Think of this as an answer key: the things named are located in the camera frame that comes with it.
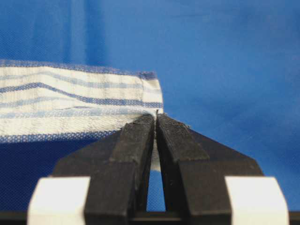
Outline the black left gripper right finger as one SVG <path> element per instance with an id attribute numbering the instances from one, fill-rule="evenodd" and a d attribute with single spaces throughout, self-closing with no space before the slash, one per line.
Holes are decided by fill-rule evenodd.
<path id="1" fill-rule="evenodd" d="M 157 116 L 165 206 L 188 225 L 286 225 L 274 177 L 258 163 L 165 114 Z"/>

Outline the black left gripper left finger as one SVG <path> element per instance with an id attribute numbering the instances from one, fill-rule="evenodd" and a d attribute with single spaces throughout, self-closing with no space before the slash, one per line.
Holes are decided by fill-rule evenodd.
<path id="1" fill-rule="evenodd" d="M 125 225 L 145 208 L 154 118 L 143 115 L 120 131 L 63 158 L 41 178 L 28 208 L 30 225 Z"/>

